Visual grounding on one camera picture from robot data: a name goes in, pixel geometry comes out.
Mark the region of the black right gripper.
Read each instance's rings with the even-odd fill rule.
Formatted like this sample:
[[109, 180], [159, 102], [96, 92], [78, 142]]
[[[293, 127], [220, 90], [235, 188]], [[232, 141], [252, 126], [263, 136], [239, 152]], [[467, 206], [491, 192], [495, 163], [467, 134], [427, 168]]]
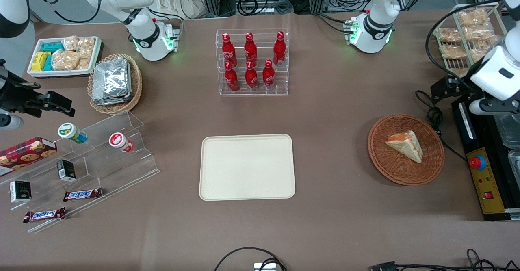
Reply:
[[28, 115], [41, 115], [42, 111], [56, 111], [69, 117], [76, 115], [72, 101], [56, 92], [48, 92], [49, 107], [46, 106], [44, 95], [37, 93], [33, 86], [25, 85], [22, 78], [8, 73], [1, 75], [0, 106], [10, 113], [19, 112]]

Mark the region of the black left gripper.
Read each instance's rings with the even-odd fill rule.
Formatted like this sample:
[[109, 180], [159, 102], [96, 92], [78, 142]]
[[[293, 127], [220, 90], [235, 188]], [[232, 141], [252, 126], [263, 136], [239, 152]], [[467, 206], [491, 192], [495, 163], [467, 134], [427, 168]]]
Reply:
[[470, 80], [470, 76], [447, 76], [447, 78], [441, 78], [431, 86], [431, 102], [433, 104], [451, 96], [465, 97], [465, 99], [473, 101], [482, 97], [482, 89]]

